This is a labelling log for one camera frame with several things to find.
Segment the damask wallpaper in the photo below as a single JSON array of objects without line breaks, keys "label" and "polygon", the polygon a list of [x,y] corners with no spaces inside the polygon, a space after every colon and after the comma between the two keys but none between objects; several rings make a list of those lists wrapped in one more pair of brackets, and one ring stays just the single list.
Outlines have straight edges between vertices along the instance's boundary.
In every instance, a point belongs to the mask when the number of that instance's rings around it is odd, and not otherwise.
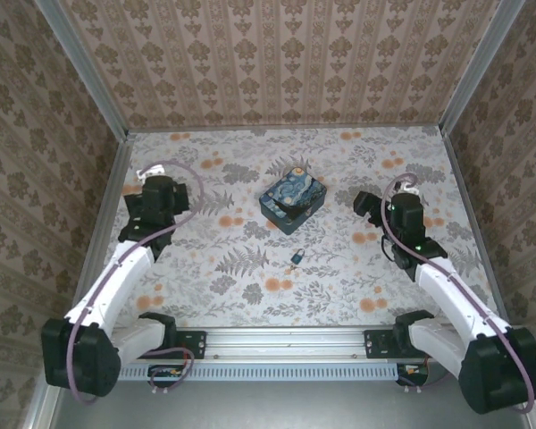
[{"label": "damask wallpaper", "polygon": [[[173,158],[202,176],[205,204],[131,292],[120,326],[147,310],[191,327],[392,324],[416,309],[442,317],[431,297],[381,253],[381,231],[353,211],[360,190],[381,194],[402,172],[421,181],[429,235],[475,293],[496,308],[434,125],[157,132],[131,141],[123,194],[141,190],[137,169]],[[286,236],[261,214],[258,199],[298,166],[327,194],[324,205]],[[195,180],[179,168],[165,170],[187,183],[194,204]],[[122,198],[107,257],[128,219]],[[305,255],[294,268],[290,259],[300,248]]]},{"label": "damask wallpaper", "polygon": [[451,134],[507,310],[536,336],[536,0]]},{"label": "damask wallpaper", "polygon": [[62,0],[131,129],[435,123],[499,0]]},{"label": "damask wallpaper", "polygon": [[71,304],[116,145],[37,7],[0,1],[0,428],[24,417],[39,328]]}]

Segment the starry night print box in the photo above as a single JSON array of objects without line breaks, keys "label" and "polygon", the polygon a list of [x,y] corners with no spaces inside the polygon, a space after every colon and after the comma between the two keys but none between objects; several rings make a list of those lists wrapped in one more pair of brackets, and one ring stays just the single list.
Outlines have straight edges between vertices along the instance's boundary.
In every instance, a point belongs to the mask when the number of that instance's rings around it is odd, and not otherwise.
[{"label": "starry night print box", "polygon": [[326,190],[303,169],[293,168],[260,197],[262,214],[290,235],[323,205]]}]

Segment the gray floor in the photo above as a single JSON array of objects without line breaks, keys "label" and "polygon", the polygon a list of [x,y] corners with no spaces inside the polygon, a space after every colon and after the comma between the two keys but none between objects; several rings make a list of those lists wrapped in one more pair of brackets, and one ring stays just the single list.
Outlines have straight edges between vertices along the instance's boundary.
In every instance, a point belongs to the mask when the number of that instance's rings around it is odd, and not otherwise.
[{"label": "gray floor", "polygon": [[387,382],[192,382],[166,395],[153,395],[144,383],[120,383],[88,408],[65,391],[56,414],[56,429],[528,427],[511,410],[474,414],[454,380],[420,394]]}]

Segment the patterned wallpaper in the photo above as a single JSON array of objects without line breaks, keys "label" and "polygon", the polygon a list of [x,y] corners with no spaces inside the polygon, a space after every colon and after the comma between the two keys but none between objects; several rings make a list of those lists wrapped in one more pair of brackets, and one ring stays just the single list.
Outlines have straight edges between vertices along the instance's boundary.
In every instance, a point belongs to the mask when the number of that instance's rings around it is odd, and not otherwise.
[{"label": "patterned wallpaper", "polygon": [[508,313],[536,335],[536,0],[518,15],[451,139]]},{"label": "patterned wallpaper", "polygon": [[63,0],[132,129],[435,123],[499,0]]},{"label": "patterned wallpaper", "polygon": [[0,428],[31,399],[39,327],[71,304],[115,149],[37,7],[0,1]]}]

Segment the purple cable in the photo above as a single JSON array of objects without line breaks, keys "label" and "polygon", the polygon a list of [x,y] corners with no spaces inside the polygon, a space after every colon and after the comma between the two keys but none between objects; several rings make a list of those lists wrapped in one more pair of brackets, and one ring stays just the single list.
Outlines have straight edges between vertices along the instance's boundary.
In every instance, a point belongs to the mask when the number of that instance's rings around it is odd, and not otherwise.
[{"label": "purple cable", "polygon": [[78,320],[73,325],[73,328],[71,329],[71,332],[70,332],[70,339],[68,340],[68,350],[67,350],[67,353],[65,355],[65,365],[66,365],[67,371],[68,371],[68,383],[70,385],[71,395],[73,396],[73,398],[76,401],[78,401],[78,402],[80,402],[80,403],[82,403],[84,405],[93,404],[97,400],[97,398],[93,398],[92,400],[84,400],[80,396],[80,391],[78,391],[78,386],[77,386],[77,384],[75,382],[75,374],[73,373],[73,347],[75,345],[75,340],[76,340],[76,337],[78,335],[78,330],[80,329],[81,324],[83,323],[83,321],[85,320],[86,316],[88,315],[88,308],[93,306],[93,304],[96,302],[97,297],[99,296],[101,291],[104,289],[105,285],[109,282],[109,280],[111,279],[111,277],[113,276],[115,271],[117,271],[117,268],[119,268],[119,265],[121,265],[131,253],[133,253],[136,249],[140,248],[141,246],[147,244],[149,241],[154,240],[157,237],[162,236],[163,234],[166,234],[168,232],[174,231],[177,228],[179,228],[180,226],[182,226],[185,223],[187,223],[188,221],[190,221],[201,210],[201,208],[203,207],[203,204],[205,202],[205,185],[203,184],[203,180],[200,178],[198,173],[195,172],[192,168],[190,168],[188,165],[177,163],[176,161],[172,161],[172,160],[170,160],[170,161],[159,161],[159,162],[152,163],[152,164],[148,165],[143,170],[141,170],[139,172],[139,174],[143,174],[148,169],[150,169],[150,168],[152,168],[152,167],[154,167],[156,165],[174,165],[174,166],[179,167],[179,168],[181,168],[183,170],[186,170],[187,172],[190,172],[198,182],[198,187],[199,187],[199,191],[200,191],[198,203],[191,210],[191,213],[187,217],[182,219],[180,222],[175,223],[173,226],[169,226],[169,227],[164,228],[164,229],[162,229],[162,230],[160,230],[158,232],[155,232],[155,233],[145,237],[141,241],[138,241],[137,243],[135,243],[130,248],[128,248],[125,251],[125,253],[123,253],[123,255],[121,255],[121,257],[119,259],[117,259],[117,262],[115,262],[115,264],[113,264],[111,269],[107,272],[107,274],[101,280],[101,282],[97,286],[95,292],[91,295],[91,298],[89,298],[88,303],[83,308],[83,311],[81,312],[80,317],[78,317]]},{"label": "purple cable", "polygon": [[[193,365],[195,364],[195,354],[184,347],[171,347],[170,349],[164,349],[164,350],[155,350],[155,351],[148,351],[146,354],[144,354],[142,357],[146,356],[159,356],[159,355],[167,355],[169,353],[172,353],[174,351],[183,351],[187,353],[190,357],[190,363],[188,364],[187,371],[185,371],[185,374],[181,375],[179,377],[179,380],[177,380],[170,388],[168,388],[170,391],[173,389],[176,389],[179,387],[179,385],[185,381],[185,379],[190,375],[190,372],[193,370]],[[166,368],[158,368],[151,374],[151,378],[149,379],[149,384],[152,388],[156,389],[157,386],[155,386],[155,376],[159,374],[160,372],[166,370]]]},{"label": "purple cable", "polygon": [[518,368],[518,371],[520,371],[520,374],[522,375],[522,378],[524,380],[524,384],[526,385],[526,390],[528,391],[528,403],[524,408],[515,408],[515,411],[527,414],[532,410],[532,407],[534,407],[534,389],[532,387],[532,382],[530,381],[530,376],[526,372],[526,368],[524,368],[524,365],[518,355],[516,354],[515,350],[510,345],[510,342],[508,341],[507,337],[505,337],[504,333],[500,331],[498,326],[491,320],[487,319],[487,315],[484,311],[484,309],[479,306],[479,304],[471,297],[471,295],[467,292],[465,287],[452,275],[450,272],[448,272],[445,268],[442,266],[432,262],[430,259],[427,259],[426,257],[423,257],[413,251],[411,248],[408,248],[405,244],[403,244],[398,238],[395,236],[391,228],[389,227],[389,224],[387,222],[387,215],[385,213],[385,205],[387,203],[387,196],[391,192],[391,189],[397,183],[398,181],[408,181],[411,186],[414,186],[417,183],[417,176],[411,172],[406,172],[403,174],[400,174],[395,179],[391,181],[391,183],[387,186],[385,191],[383,191],[383,197],[381,199],[381,219],[383,220],[383,226],[385,227],[385,231],[389,234],[389,237],[391,240],[397,244],[400,248],[405,250],[409,255],[412,257],[416,257],[420,261],[424,262],[425,264],[428,264],[438,270],[440,273],[442,273],[445,277],[447,277],[449,280],[451,280],[455,286],[458,288],[458,290],[461,292],[461,294],[466,298],[466,300],[474,307],[474,309],[477,311],[477,313],[484,319],[486,323],[489,324],[490,328],[497,334],[498,338],[504,345],[505,349],[507,350],[510,357],[515,361],[516,367]]}]

